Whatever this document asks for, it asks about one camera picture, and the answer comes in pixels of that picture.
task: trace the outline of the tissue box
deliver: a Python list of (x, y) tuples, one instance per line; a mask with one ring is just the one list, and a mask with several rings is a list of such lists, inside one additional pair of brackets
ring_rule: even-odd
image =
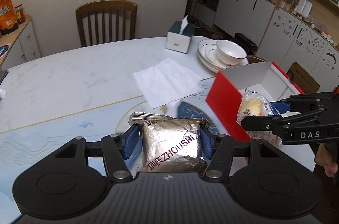
[(195, 26), (189, 23), (182, 34), (180, 34), (181, 21), (176, 21), (167, 33), (166, 48), (182, 53), (187, 53)]

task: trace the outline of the white bowl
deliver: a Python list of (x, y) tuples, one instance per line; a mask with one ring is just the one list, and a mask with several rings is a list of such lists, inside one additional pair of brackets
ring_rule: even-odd
[(228, 40), (217, 41), (217, 55), (227, 65), (238, 64), (247, 57), (245, 50), (241, 46)]

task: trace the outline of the orange bag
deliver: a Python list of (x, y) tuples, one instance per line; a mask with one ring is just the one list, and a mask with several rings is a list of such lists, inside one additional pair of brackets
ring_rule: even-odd
[(0, 30), (3, 35), (18, 29), (18, 21), (12, 0), (0, 0)]

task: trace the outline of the cabinet handle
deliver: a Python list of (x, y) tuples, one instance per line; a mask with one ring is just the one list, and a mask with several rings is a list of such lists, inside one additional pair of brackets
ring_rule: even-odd
[(297, 39), (299, 38), (299, 36), (300, 36), (302, 30), (303, 30), (303, 28), (301, 27), (301, 30), (300, 30), (300, 32), (299, 32), (299, 35), (298, 35)]
[(298, 28), (298, 25), (297, 25), (296, 28), (294, 29), (293, 36), (294, 36), (294, 34), (295, 34), (297, 28)]

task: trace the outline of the bottle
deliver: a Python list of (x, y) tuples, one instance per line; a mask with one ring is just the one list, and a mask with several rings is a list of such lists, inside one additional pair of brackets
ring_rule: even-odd
[(26, 19), (25, 19), (25, 16), (23, 14), (22, 3), (15, 6), (14, 11), (15, 11), (15, 15), (16, 15), (17, 20), (18, 20), (18, 24), (25, 22)]

